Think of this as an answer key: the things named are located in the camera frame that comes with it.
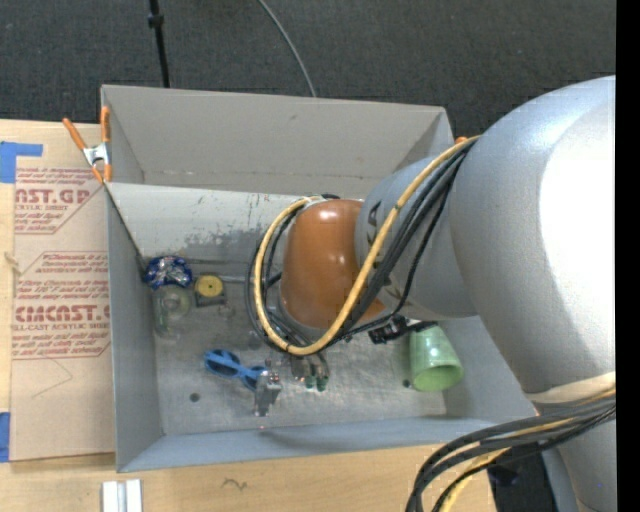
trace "black cable bundle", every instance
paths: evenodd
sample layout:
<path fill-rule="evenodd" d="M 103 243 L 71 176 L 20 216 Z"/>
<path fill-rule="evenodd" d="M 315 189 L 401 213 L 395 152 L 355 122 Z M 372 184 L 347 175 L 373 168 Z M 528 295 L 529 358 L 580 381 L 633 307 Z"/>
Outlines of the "black cable bundle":
<path fill-rule="evenodd" d="M 156 34 L 156 46 L 158 48 L 158 57 L 160 58 L 160 71 L 162 72 L 162 85 L 170 88 L 169 81 L 169 64 L 167 62 L 167 52 L 164 47 L 164 35 L 162 34 L 162 25 L 164 24 L 164 16 L 160 14 L 160 4 L 158 0 L 149 0 L 149 28 L 153 29 Z"/>
<path fill-rule="evenodd" d="M 398 229 L 398 233 L 389 244 L 390 249 L 385 254 L 382 262 L 369 281 L 367 290 L 362 295 L 362 297 L 360 297 L 358 305 L 351 312 L 349 320 L 345 322 L 345 324 L 342 326 L 342 329 L 336 336 L 336 339 L 331 344 L 350 338 L 354 334 L 368 331 L 374 327 L 377 327 L 378 325 L 382 325 L 388 322 L 402 309 L 407 298 L 409 297 L 411 286 L 413 284 L 413 277 L 418 268 L 420 258 L 422 258 L 422 255 L 424 254 L 427 244 L 431 239 L 431 235 L 433 234 L 438 220 L 440 220 L 442 212 L 444 211 L 447 197 L 451 190 L 451 186 L 453 185 L 453 180 L 455 179 L 456 174 L 460 169 L 462 161 L 464 160 L 465 156 L 474 143 L 475 142 L 472 142 L 469 145 L 465 146 L 460 150 L 459 153 L 448 159 L 438 169 L 436 169 L 430 179 L 427 180 L 425 187 L 413 202 L 409 213 Z M 380 290 L 384 286 L 385 281 L 393 271 L 393 268 L 400 259 L 400 256 L 407 248 L 407 245 L 413 237 L 413 234 L 418 229 L 420 224 L 425 220 L 427 215 L 431 211 L 433 211 L 433 208 L 436 204 L 437 209 L 433 217 L 431 218 L 429 226 L 413 258 L 411 267 L 409 269 L 409 274 L 407 276 L 407 281 L 402 292 L 402 296 L 394 310 L 382 318 L 369 322 L 368 324 L 364 324 L 360 327 L 353 328 L 353 326 L 358 322 L 358 320 L 360 320 L 367 308 L 375 300 L 378 293 L 380 293 Z"/>
<path fill-rule="evenodd" d="M 616 417 L 615 390 L 601 398 L 565 410 L 497 425 L 459 437 L 442 446 L 422 465 L 406 512 L 423 512 L 422 493 L 447 469 L 475 460 L 439 496 L 432 512 L 440 512 L 447 498 L 467 478 L 491 464 L 514 461 L 542 453 Z"/>

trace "cardboard sheet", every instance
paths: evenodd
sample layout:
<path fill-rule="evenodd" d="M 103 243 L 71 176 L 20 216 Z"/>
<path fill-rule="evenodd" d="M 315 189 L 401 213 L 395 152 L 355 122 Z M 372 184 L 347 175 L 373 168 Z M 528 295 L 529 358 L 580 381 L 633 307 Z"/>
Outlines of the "cardboard sheet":
<path fill-rule="evenodd" d="M 0 139 L 43 146 L 15 169 L 9 458 L 112 451 L 105 192 L 61 123 L 2 121 Z"/>

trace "black floor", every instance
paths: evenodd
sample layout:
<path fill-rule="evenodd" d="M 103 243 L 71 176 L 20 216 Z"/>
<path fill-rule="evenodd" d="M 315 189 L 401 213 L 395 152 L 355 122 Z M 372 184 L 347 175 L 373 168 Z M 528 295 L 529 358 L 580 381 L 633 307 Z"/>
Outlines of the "black floor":
<path fill-rule="evenodd" d="M 161 0 L 171 85 L 439 105 L 458 136 L 616 72 L 615 0 L 266 1 Z M 145 0 L 0 0 L 0 118 L 95 122 L 101 84 L 161 87 L 148 14 Z M 539 461 L 520 473 L 496 487 L 499 509 L 553 512 Z"/>

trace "yellow cable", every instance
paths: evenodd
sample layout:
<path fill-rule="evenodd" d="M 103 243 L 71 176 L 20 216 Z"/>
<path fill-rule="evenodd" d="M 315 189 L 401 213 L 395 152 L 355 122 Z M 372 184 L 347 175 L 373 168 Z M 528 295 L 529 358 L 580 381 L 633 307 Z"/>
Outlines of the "yellow cable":
<path fill-rule="evenodd" d="M 584 401 L 582 401 L 582 404 L 587 404 L 587 403 L 591 403 L 595 400 L 599 400 L 599 399 L 603 399 L 603 398 L 608 398 L 612 395 L 616 394 L 616 388 L 615 386 L 612 389 L 609 389 L 607 391 L 604 391 L 603 393 L 600 393 L 594 397 L 585 399 Z M 551 423 L 545 423 L 544 425 L 538 425 L 537 427 L 531 427 L 531 428 L 525 428 L 522 430 L 518 430 L 517 432 L 514 432 L 513 434 L 510 434 L 508 436 L 506 436 L 507 438 L 510 437 L 517 437 L 523 434 L 530 434 L 532 432 L 539 432 L 542 430 L 549 430 L 552 429 L 554 427 L 560 426 L 564 423 L 567 423 L 569 421 L 571 421 L 573 418 L 565 418 L 563 420 L 558 420 L 558 421 L 553 421 Z M 491 462 L 492 460 L 498 458 L 501 454 L 503 454 L 504 452 L 506 452 L 509 448 L 502 448 L 500 450 L 496 450 L 490 453 L 485 453 L 484 455 L 479 455 L 478 457 L 476 457 L 475 459 L 473 459 L 473 461 L 471 462 L 471 464 L 469 465 L 469 467 L 465 470 L 465 473 L 471 471 L 472 469 L 477 468 L 478 466 L 481 466 L 483 464 L 487 464 L 489 462 Z M 447 496 L 447 498 L 445 499 L 444 503 L 442 504 L 442 507 L 440 509 L 440 512 L 450 512 L 451 511 L 451 507 L 453 506 L 454 502 L 456 501 L 456 499 L 458 498 L 458 496 L 460 495 L 460 493 L 462 492 L 462 490 L 465 488 L 465 486 L 467 485 L 467 483 L 469 483 L 469 478 L 466 478 L 465 480 L 462 480 L 458 485 L 456 485 L 456 487 L 451 491 L 451 494 L 449 494 L 449 496 Z"/>
<path fill-rule="evenodd" d="M 465 473 L 467 473 L 468 471 L 471 471 L 472 469 L 477 468 L 478 466 L 481 466 L 483 464 L 488 464 L 492 460 L 497 459 L 500 455 L 502 455 L 508 449 L 509 448 L 502 448 L 502 449 L 496 450 L 494 452 L 485 453 L 484 455 L 479 455 L 478 457 L 473 459 L 471 464 L 469 464 L 469 466 L 465 470 Z M 462 491 L 466 487 L 466 485 L 469 483 L 469 480 L 470 480 L 470 478 L 465 478 L 460 483 L 458 483 L 458 485 L 456 485 L 454 487 L 454 489 L 451 491 L 451 494 L 449 494 L 449 496 L 447 496 L 446 499 L 444 500 L 444 503 L 442 504 L 442 507 L 440 508 L 440 512 L 450 512 L 451 511 L 451 507 L 453 507 L 453 504 L 458 499 L 458 496 L 460 495 L 460 493 L 462 493 Z"/>
<path fill-rule="evenodd" d="M 309 202 L 310 199 L 309 198 L 300 199 L 295 203 L 293 203 L 292 205 L 290 205 L 282 213 L 280 213 L 280 215 L 276 217 L 276 219 L 271 224 L 271 226 L 269 226 L 269 229 L 267 230 L 267 233 L 265 234 L 262 240 L 262 243 L 260 244 L 260 248 L 258 249 L 258 254 L 256 256 L 256 263 L 255 263 L 254 273 L 253 273 L 253 279 L 254 279 L 253 296 L 256 304 L 256 311 L 258 313 L 258 319 L 260 321 L 260 324 L 262 325 L 263 329 L 267 333 L 267 336 L 269 336 L 269 339 L 281 349 L 286 350 L 291 354 L 294 354 L 297 356 L 306 356 L 306 355 L 314 354 L 319 350 L 322 350 L 326 345 L 328 345 L 333 339 L 333 337 L 336 335 L 336 333 L 340 330 L 340 328 L 342 327 L 342 324 L 345 322 L 345 320 L 351 313 L 353 307 L 355 306 L 356 302 L 358 301 L 358 298 L 360 297 L 362 289 L 364 288 L 364 285 L 366 283 L 366 279 L 369 275 L 369 272 L 373 268 L 375 259 L 377 258 L 380 250 L 382 249 L 382 244 L 384 243 L 387 235 L 389 234 L 391 230 L 391 226 L 393 225 L 396 218 L 398 217 L 402 207 L 407 203 L 407 201 L 409 201 L 409 199 L 414 194 L 416 189 L 420 186 L 420 184 L 442 162 L 444 162 L 445 160 L 453 156 L 455 153 L 460 151 L 462 147 L 469 145 L 472 141 L 475 141 L 477 138 L 478 136 L 470 137 L 467 140 L 464 140 L 458 144 L 454 144 L 453 146 L 451 146 L 449 149 L 447 149 L 442 154 L 440 154 L 436 159 L 434 159 L 431 163 L 429 163 L 429 165 L 427 165 L 420 172 L 420 174 L 418 174 L 414 178 L 414 180 L 409 184 L 409 186 L 402 193 L 398 201 L 396 201 L 395 207 L 389 212 L 389 214 L 387 215 L 387 218 L 382 224 L 382 227 L 380 228 L 380 231 L 378 232 L 376 239 L 374 240 L 373 245 L 371 246 L 371 249 L 367 254 L 367 257 L 365 258 L 364 263 L 362 264 L 362 268 L 360 269 L 360 272 L 353 284 L 353 287 L 351 288 L 351 291 L 349 292 L 349 295 L 347 296 L 347 299 L 345 300 L 345 303 L 342 306 L 342 309 L 338 313 L 338 316 L 334 320 L 333 324 L 331 324 L 329 329 L 324 333 L 324 335 L 320 339 L 316 340 L 311 345 L 308 345 L 306 347 L 298 347 L 295 345 L 291 345 L 290 343 L 282 339 L 271 327 L 271 325 L 269 324 L 269 320 L 267 319 L 267 316 L 264 312 L 264 304 L 262 301 L 262 290 L 261 290 L 261 270 L 262 270 L 262 262 L 267 252 L 267 247 L 271 240 L 271 236 L 273 235 L 274 231 L 276 230 L 280 222 L 287 215 L 289 215 L 289 213 L 299 208 L 304 203 Z"/>

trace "orange clip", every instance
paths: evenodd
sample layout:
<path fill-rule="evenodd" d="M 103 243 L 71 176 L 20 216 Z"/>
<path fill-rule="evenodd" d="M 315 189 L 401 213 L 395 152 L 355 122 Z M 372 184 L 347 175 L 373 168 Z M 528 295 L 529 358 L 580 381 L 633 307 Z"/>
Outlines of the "orange clip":
<path fill-rule="evenodd" d="M 110 112 L 108 107 L 102 107 L 100 111 L 100 130 L 101 130 L 101 143 L 93 148 L 90 148 L 85 143 L 84 139 L 78 132 L 78 129 L 74 126 L 71 120 L 67 117 L 62 119 L 62 124 L 69 131 L 73 142 L 75 142 L 78 149 L 84 153 L 87 162 L 91 166 L 91 172 L 100 183 L 105 181 L 111 181 L 112 167 L 109 161 L 109 144 L 111 143 L 111 124 L 109 122 Z M 104 162 L 104 176 L 100 174 L 97 167 L 97 162 L 102 160 Z"/>
<path fill-rule="evenodd" d="M 100 111 L 100 128 L 102 132 L 102 143 L 105 145 L 111 142 L 111 112 L 109 107 L 102 107 Z M 106 158 L 104 161 L 104 179 L 111 181 L 111 162 Z"/>

